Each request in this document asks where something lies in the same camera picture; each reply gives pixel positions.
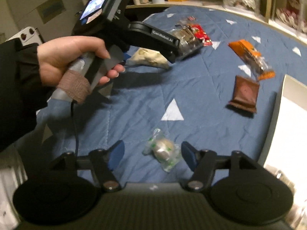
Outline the black sleeve left forearm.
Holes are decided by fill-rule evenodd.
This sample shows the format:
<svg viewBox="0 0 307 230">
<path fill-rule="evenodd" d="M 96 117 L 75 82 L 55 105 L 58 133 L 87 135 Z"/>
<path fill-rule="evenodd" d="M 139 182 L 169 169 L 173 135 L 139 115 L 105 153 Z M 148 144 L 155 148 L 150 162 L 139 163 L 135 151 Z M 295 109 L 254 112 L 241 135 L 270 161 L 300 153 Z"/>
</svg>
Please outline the black sleeve left forearm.
<svg viewBox="0 0 307 230">
<path fill-rule="evenodd" d="M 1 44 L 1 151 L 35 129 L 54 91 L 41 82 L 37 47 L 18 38 Z"/>
</svg>

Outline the person left hand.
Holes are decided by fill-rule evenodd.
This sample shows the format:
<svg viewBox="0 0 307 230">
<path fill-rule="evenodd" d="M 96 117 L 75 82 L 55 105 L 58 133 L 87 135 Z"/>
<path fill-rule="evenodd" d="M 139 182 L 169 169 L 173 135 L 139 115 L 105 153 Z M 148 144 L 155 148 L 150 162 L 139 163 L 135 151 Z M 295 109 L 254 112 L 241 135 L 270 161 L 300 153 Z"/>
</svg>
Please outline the person left hand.
<svg viewBox="0 0 307 230">
<path fill-rule="evenodd" d="M 37 59 L 42 84 L 57 86 L 69 64 L 84 53 L 95 53 L 102 59 L 110 58 L 104 41 L 96 37 L 67 36 L 39 45 Z"/>
</svg>

